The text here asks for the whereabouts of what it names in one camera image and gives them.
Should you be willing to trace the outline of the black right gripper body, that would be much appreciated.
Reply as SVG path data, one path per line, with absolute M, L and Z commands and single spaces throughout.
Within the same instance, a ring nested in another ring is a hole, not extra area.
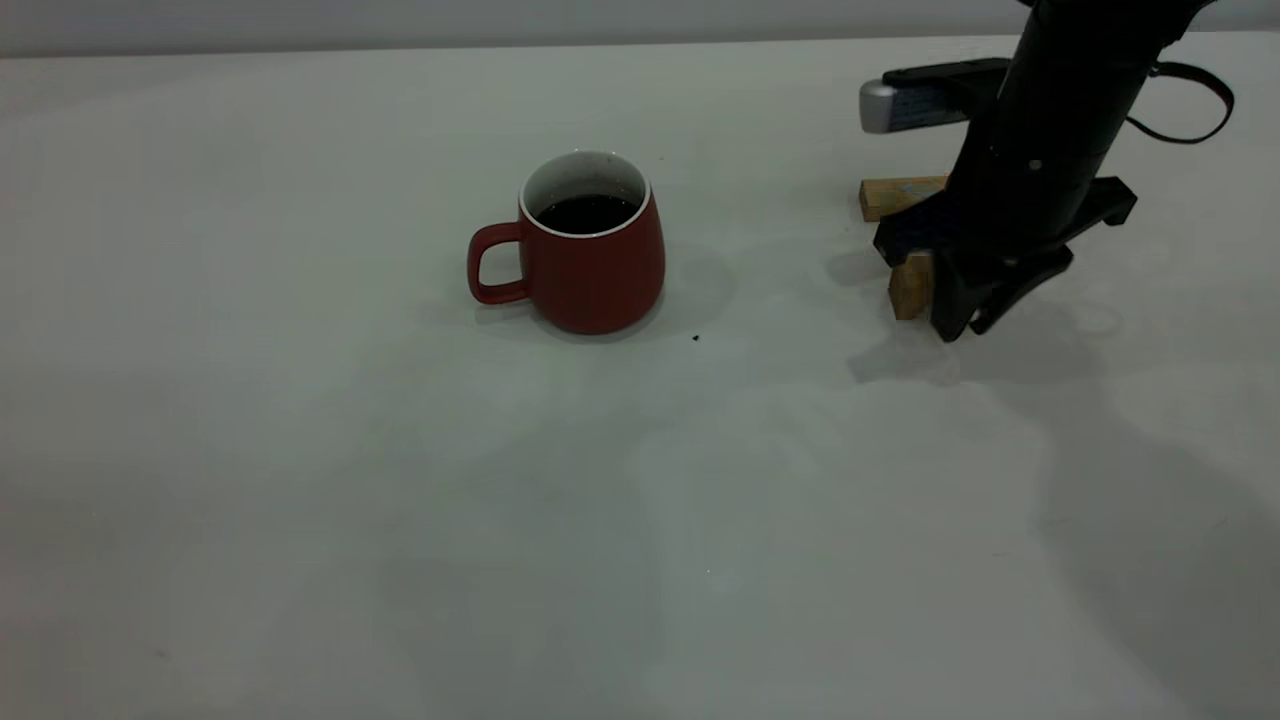
M 1100 168 L 1126 119 L 1126 111 L 978 111 L 945 188 L 882 219 L 876 249 L 891 266 L 915 251 L 1023 260 L 1092 225 L 1124 224 L 1137 195 Z

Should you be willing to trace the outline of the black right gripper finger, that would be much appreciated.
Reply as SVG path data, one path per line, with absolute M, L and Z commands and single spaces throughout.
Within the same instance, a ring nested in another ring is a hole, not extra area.
M 1001 261 L 969 252 L 933 256 L 931 325 L 945 343 L 955 342 L 986 313 L 1001 282 Z
M 1047 281 L 1061 275 L 1073 264 L 1074 254 L 1066 246 L 1024 258 L 1010 266 L 1001 266 L 995 283 L 978 304 L 970 329 L 986 334 L 1019 301 Z

